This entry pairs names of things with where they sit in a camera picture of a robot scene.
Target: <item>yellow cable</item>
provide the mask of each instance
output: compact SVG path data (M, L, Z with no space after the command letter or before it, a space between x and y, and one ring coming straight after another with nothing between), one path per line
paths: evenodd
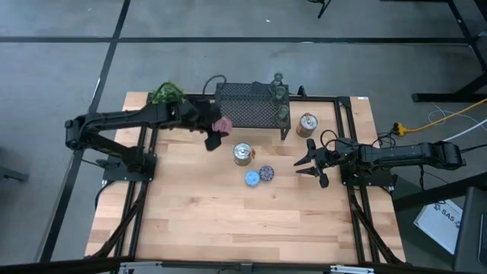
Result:
M453 117L453 116L455 116L455 115L458 115L458 114L464 113L464 112L466 112L467 110L470 110L470 109L472 109L472 108L474 108L474 107L477 107L478 105L480 105L480 104L482 104L482 103L484 103L484 102L486 102L486 101L487 101L487 98L486 98L486 99L484 99L484 100L481 100L481 101L480 101L480 102L478 102L478 103L473 104L473 105L472 105L472 106L470 106L470 107L467 107L467 108L466 108L466 109L464 109L464 110L461 110L461 111L458 111L458 112L453 113L453 114L451 114L451 115L448 115L448 116L446 116L445 118L441 118L441 119L439 119L439 120L437 120L437 121L434 121L433 123L429 123L428 125L425 125L425 126L419 127L419 128L417 128L417 129L407 129L407 128L404 128L404 133L406 133L406 132L418 132L418 131L421 131L421 130L426 129L426 128L430 127L430 126L436 125L437 123L443 122L443 121L445 121L446 119L449 119L449 118L451 118L451 117Z

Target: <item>wooden tabletop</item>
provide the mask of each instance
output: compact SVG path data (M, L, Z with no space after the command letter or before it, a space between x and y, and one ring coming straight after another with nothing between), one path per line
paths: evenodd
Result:
M124 110L140 109L145 92L129 92ZM371 106L366 97L352 97L359 142L376 138ZM149 260L253 261L266 263L357 263L346 188L338 167L325 169L329 186L296 174L293 163L307 152L305 139L295 132L298 119L309 112L318 117L312 137L320 144L324 129L337 132L333 104L291 102L291 131L281 141L278 129L234 129L221 147L208 152L205 134L182 129L158 134L158 163L148 196L136 257ZM347 129L345 110L342 110ZM136 145L140 129L118 130L115 140ZM325 142L334 139L325 135ZM246 167L233 161L233 148L246 142L256 157ZM244 174L270 165L271 182L248 187ZM127 182L115 183L100 197L86 254L96 252L119 224ZM390 196L368 187L374 227L386 244L404 260L403 246ZM123 253L127 254L129 228ZM370 259L367 233L362 228L365 255Z

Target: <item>gray floor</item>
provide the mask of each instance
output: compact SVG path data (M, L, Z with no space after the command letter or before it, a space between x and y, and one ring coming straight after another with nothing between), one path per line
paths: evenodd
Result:
M0 2L0 35L111 36L122 2L4 0ZM473 33L487 30L473 3L457 4ZM461 36L444 4L340 0L329 6L321 20L315 18L318 9L305 1L132 0L122 36ZM481 48L487 53L487 46L481 44ZM63 122L88 108L106 52L106 44L0 44L0 116L4 117L0 164L30 174L26 183L6 180L0 186L0 264L35 260L70 158L63 145ZM389 130L394 122L408 127L428 122L435 106L414 104L410 94L454 91L480 73L470 49L462 46L121 44L99 110L119 110L127 91L149 91L166 80L188 92L200 92L205 80L215 74L225 74L232 82L266 82L276 71L285 74L292 90L303 85L308 94L369 97L379 132ZM467 105L438 104L450 111ZM478 107L467 115L482 120L487 109ZM398 142L434 142L474 124L456 117ZM485 141L483 129L455 140L462 148ZM485 171L484 156L481 150L466 154L468 165L458 171L426 170L455 181ZM397 195L417 191L417 167L393 172L402 178ZM55 260L83 256L100 180L100 170L83 164ZM433 177L426 177L425 183L427 187L442 184ZM398 215L407 260L448 268L448 256L441 248L428 238L417 241L424 235L411 225L415 214Z

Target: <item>metal can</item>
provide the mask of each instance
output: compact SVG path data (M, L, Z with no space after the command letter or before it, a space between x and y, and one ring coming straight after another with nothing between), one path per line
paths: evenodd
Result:
M309 113L303 114L299 119L299 124L296 126L296 133L303 138L308 138L313 134L313 131L318 127L318 119Z
M246 143L240 143L234 147L234 161L239 166L246 166L252 161L252 148Z

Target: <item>white cable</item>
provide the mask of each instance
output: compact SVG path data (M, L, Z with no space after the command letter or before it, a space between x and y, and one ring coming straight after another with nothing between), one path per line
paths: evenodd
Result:
M467 132L469 132L469 131L471 131L471 130L476 129L476 128L478 128L479 126L482 126L482 125L483 125L484 123L486 123L486 122L487 122L487 119L485 119L485 120L483 120L482 122L480 122L480 123L478 123L478 124L476 124L476 125L472 126L472 127L471 127L471 128L469 128L469 129L463 130L462 132L460 132L460 133L456 134L455 136L451 136L450 138L447 138L447 139L443 140L443 142L448 142L448 141L450 141L450 140L452 140L452 139L455 139L455 138L456 138L456 137L458 137L458 136L462 136L463 134L465 134L465 133L467 133Z
M433 122L434 122L434 121L431 121L431 115L432 115L433 113L441 112L441 113L443 114L443 117L446 117L446 116L447 116L445 113L448 113L448 114L454 114L454 113L453 113L453 112L451 112L451 111L448 111L448 110L442 110L442 109L441 109L439 106L437 106L435 103L433 103L433 105L434 105L434 106L435 106L435 107L436 107L438 110L433 110L433 111L431 111L431 112L428 114L428 121L429 121L430 123L433 123ZM466 117L466 118L468 118L468 119L471 119L473 122L477 123L477 125L478 125L478 124L480 124L480 122L479 122L479 121L477 121L476 119L473 119L473 118L472 118L472 117L470 117L470 116L463 115L463 114L457 114L456 116ZM447 122L447 121L445 120L445 121L443 121L443 122L441 122L441 123L437 123L435 126L441 126L441 125L445 124L446 122Z

